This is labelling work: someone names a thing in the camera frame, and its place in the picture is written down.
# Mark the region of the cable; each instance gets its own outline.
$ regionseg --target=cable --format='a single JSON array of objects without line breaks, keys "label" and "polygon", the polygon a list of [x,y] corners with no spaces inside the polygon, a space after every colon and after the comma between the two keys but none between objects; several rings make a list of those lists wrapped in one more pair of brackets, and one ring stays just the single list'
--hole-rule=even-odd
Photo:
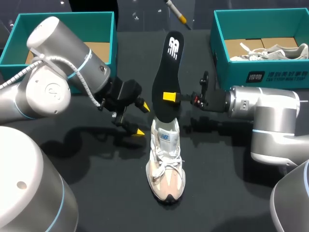
[{"label": "cable", "polygon": [[[20,71],[18,74],[16,74],[15,76],[13,76],[11,79],[9,79],[8,81],[6,81],[5,83],[3,83],[2,85],[0,85],[0,90],[13,84],[15,81],[17,81],[18,79],[20,79],[22,76],[24,76],[25,74],[27,74],[28,72],[30,72],[31,70],[35,69],[36,67],[39,67],[40,65],[43,64],[42,59],[44,58],[44,56],[40,57],[41,60],[38,60],[36,62],[34,62],[33,64],[29,65],[28,67],[26,67],[25,69],[23,69],[22,71]],[[56,61],[60,61],[62,63],[65,63],[66,65],[68,65],[77,75],[77,77],[80,79],[81,83],[83,84],[85,91],[88,95],[88,97],[90,98],[91,102],[96,106],[96,107],[100,107],[101,104],[98,103],[95,98],[93,97],[85,79],[83,78],[83,76],[81,75],[81,73],[78,71],[78,69],[68,60],[61,58],[61,57],[46,57],[47,60],[56,60]]]},{"label": "cable", "polygon": [[13,76],[10,80],[4,82],[2,85],[0,85],[0,90],[13,84],[15,81],[17,81],[19,78],[30,72],[31,70],[35,69],[36,67],[39,67],[41,64],[43,64],[43,61],[39,60],[34,62],[33,64],[30,64],[28,67],[20,71],[18,74]]},{"label": "cable", "polygon": [[68,65],[75,73],[76,75],[78,76],[78,78],[80,79],[81,83],[83,84],[85,90],[86,90],[86,93],[88,95],[88,97],[90,98],[90,100],[92,101],[92,103],[96,106],[96,107],[100,107],[101,104],[98,103],[96,101],[96,99],[93,97],[85,79],[83,78],[83,76],[81,75],[81,73],[78,71],[78,69],[71,63],[69,62],[67,59],[64,59],[64,58],[61,58],[61,57],[47,57],[47,59],[49,60],[56,60],[56,61],[60,61],[62,63],[65,63],[66,65]]}]

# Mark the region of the white sneaker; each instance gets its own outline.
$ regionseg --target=white sneaker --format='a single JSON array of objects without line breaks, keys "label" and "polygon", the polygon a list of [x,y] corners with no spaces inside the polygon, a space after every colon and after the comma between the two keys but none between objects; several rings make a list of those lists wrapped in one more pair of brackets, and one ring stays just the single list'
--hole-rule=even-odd
[{"label": "white sneaker", "polygon": [[275,45],[269,49],[257,48],[250,50],[246,45],[240,43],[248,55],[230,58],[231,61],[247,61],[247,60],[274,60],[274,59],[308,59],[308,45],[303,43],[299,47],[286,48]]},{"label": "white sneaker", "polygon": [[177,119],[163,123],[155,117],[151,126],[151,149],[146,174],[158,199],[172,203],[180,198],[185,186],[182,166]]}]

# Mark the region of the shoe insole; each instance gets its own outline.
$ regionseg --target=shoe insole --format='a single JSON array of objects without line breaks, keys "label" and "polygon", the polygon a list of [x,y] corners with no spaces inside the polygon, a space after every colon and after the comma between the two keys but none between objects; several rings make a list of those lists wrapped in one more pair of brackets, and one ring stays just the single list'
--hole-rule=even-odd
[{"label": "shoe insole", "polygon": [[163,100],[163,92],[180,93],[178,70],[183,54],[184,39],[178,31],[167,34],[159,70],[155,76],[152,89],[153,109],[156,117],[169,123],[178,116],[180,103]]}]

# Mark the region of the shoe box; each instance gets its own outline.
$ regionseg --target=shoe box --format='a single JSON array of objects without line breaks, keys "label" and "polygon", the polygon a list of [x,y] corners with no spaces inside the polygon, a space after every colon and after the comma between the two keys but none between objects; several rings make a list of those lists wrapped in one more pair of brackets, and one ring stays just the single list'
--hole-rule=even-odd
[{"label": "shoe box", "polygon": [[[26,68],[33,59],[27,48],[32,31],[46,18],[59,18],[111,69],[117,76],[117,33],[113,12],[65,12],[19,14],[0,57],[0,73],[10,79]],[[72,93],[80,93],[71,86]]]},{"label": "shoe box", "polygon": [[309,88],[309,59],[230,60],[248,54],[240,43],[250,50],[309,44],[308,28],[306,8],[214,11],[210,46],[220,87]]}]

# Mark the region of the shoelace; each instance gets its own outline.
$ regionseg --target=shoelace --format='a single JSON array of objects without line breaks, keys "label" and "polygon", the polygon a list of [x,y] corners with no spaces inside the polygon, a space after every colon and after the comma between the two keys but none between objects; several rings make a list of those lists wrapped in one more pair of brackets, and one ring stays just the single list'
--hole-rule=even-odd
[{"label": "shoelace", "polygon": [[178,173],[178,175],[180,176],[180,178],[183,182],[183,185],[184,185],[183,176],[181,175],[180,171],[177,169],[177,165],[184,162],[184,160],[179,159],[180,147],[178,147],[178,149],[179,149],[178,152],[177,152],[177,150],[175,150],[175,151],[169,153],[169,155],[171,157],[173,157],[173,159],[163,161],[163,151],[161,151],[161,149],[159,147],[155,148],[155,154],[157,155],[157,158],[158,158],[158,161],[159,161],[159,168],[153,172],[153,179],[154,180],[157,180],[158,178],[163,176],[166,168],[170,167]]},{"label": "shoelace", "polygon": [[268,58],[268,53],[265,51],[265,48],[257,48],[254,50],[250,50],[246,45],[240,43],[243,49],[248,52],[249,60],[260,60],[261,58]]}]

